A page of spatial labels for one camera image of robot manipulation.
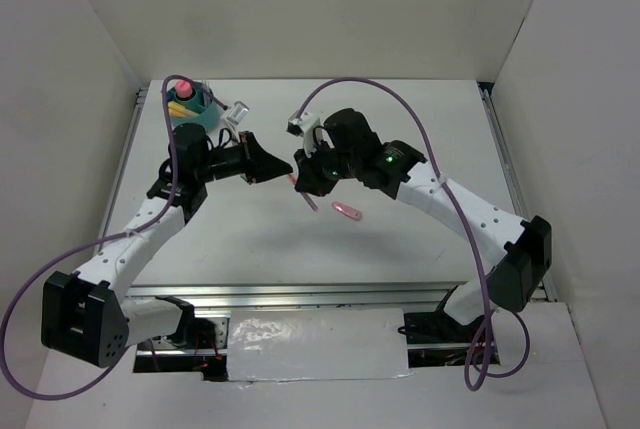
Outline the pink purple pen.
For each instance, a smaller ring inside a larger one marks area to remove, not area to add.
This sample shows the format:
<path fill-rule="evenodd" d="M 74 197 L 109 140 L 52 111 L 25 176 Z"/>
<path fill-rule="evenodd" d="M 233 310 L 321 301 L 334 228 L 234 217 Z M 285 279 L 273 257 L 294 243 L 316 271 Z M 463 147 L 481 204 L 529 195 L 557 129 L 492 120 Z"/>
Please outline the pink purple pen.
<path fill-rule="evenodd" d="M 291 184 L 293 186 L 296 186 L 297 183 L 297 179 L 293 174 L 289 174 L 288 175 L 288 179 L 291 182 Z M 317 204 L 315 203 L 315 201 L 306 193 L 303 192 L 299 192 L 299 195 L 303 198 L 303 200 L 305 201 L 305 203 L 309 206 L 309 208 L 313 211 L 313 212 L 317 212 L 319 210 Z"/>

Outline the pink clear highlighter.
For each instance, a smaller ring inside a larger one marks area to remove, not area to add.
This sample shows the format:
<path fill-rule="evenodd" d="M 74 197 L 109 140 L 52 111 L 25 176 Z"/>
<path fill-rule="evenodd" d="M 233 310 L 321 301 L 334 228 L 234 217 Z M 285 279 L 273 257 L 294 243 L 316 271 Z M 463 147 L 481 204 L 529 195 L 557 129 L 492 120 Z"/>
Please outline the pink clear highlighter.
<path fill-rule="evenodd" d="M 338 202 L 338 201 L 334 201 L 331 204 L 332 208 L 340 213 L 341 215 L 353 220 L 353 221 L 361 221 L 363 214 L 361 211 L 359 211 L 358 209 L 355 209 L 347 204 L 344 204 L 342 202 Z"/>

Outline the yellow highlighter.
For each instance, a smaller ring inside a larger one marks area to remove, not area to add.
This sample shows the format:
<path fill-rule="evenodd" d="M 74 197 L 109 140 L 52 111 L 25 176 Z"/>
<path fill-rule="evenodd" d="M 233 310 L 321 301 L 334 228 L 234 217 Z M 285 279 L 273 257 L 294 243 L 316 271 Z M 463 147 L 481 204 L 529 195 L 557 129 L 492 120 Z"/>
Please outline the yellow highlighter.
<path fill-rule="evenodd" d="M 175 101 L 168 103 L 168 109 L 170 116 L 174 118 L 195 118 L 198 116 L 198 113 L 191 111 Z"/>

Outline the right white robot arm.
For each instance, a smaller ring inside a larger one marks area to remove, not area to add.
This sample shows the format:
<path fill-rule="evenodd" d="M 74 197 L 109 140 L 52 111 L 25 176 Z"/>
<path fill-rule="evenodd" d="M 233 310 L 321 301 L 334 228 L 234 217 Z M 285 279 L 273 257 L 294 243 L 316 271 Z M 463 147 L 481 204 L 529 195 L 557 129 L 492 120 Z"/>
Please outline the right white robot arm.
<path fill-rule="evenodd" d="M 460 340 L 487 310 L 520 313 L 527 306 L 552 262 L 552 228 L 546 219 L 526 220 L 503 211 L 437 174 L 434 162 L 409 144 L 381 142 L 354 109 L 326 120 L 309 113 L 292 116 L 287 130 L 303 140 L 294 155 L 297 192 L 324 197 L 339 181 L 355 179 L 471 243 L 482 273 L 446 298 L 436 318 L 441 337 Z"/>

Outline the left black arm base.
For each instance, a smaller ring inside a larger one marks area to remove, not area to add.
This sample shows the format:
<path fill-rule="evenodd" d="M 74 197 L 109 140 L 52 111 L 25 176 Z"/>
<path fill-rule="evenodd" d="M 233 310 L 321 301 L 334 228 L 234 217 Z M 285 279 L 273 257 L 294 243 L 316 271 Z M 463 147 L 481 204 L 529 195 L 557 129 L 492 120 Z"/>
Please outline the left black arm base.
<path fill-rule="evenodd" d="M 136 349 L 136 374 L 194 373 L 205 381 L 225 382 L 230 319 L 196 315 L 195 307 L 173 296 L 156 297 L 154 302 L 171 303 L 180 311 L 173 332 L 154 335 Z"/>

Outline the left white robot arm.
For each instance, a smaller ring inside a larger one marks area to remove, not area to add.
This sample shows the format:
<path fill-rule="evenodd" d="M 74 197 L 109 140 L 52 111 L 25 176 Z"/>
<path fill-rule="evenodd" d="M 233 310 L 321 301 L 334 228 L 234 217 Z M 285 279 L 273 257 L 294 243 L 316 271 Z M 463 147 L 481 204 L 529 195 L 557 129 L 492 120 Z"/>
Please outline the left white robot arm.
<path fill-rule="evenodd" d="M 112 366 L 126 349 L 164 338 L 176 348 L 194 343 L 210 323 L 192 304 L 174 296 L 131 301 L 127 293 L 161 247 L 191 221 L 207 197 L 209 182 L 239 176 L 249 184 L 293 171 L 245 131 L 226 147 L 213 146 L 193 123 L 173 129 L 169 157 L 142 205 L 121 233 L 70 274 L 54 272 L 44 283 L 41 341 L 49 349 L 99 368 Z"/>

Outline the teal round compartment container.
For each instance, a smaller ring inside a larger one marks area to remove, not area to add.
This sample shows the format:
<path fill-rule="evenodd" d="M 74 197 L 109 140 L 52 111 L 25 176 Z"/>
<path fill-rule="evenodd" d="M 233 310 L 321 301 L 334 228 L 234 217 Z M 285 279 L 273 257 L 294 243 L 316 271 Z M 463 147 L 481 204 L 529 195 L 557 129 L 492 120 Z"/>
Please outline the teal round compartment container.
<path fill-rule="evenodd" d="M 214 130 L 220 121 L 220 107 L 211 97 L 208 88 L 202 83 L 191 83 L 194 89 L 193 97 L 189 100 L 181 100 L 176 97 L 175 84 L 168 90 L 168 103 L 175 101 L 198 113 L 198 116 L 195 118 L 174 118 L 170 116 L 172 126 L 176 128 L 187 123 L 194 123 L 202 126 L 207 132 Z"/>

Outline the aluminium front rail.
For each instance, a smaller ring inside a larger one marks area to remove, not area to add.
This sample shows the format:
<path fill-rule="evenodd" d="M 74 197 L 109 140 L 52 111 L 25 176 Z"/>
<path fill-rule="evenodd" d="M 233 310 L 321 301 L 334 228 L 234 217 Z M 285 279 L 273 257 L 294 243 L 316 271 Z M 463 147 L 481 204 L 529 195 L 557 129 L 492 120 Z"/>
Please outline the aluminium front rail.
<path fill-rule="evenodd" d="M 173 296 L 199 309 L 318 309 L 364 306 L 432 308 L 455 282 L 349 283 L 294 285 L 153 286 L 129 289 L 134 300 Z"/>

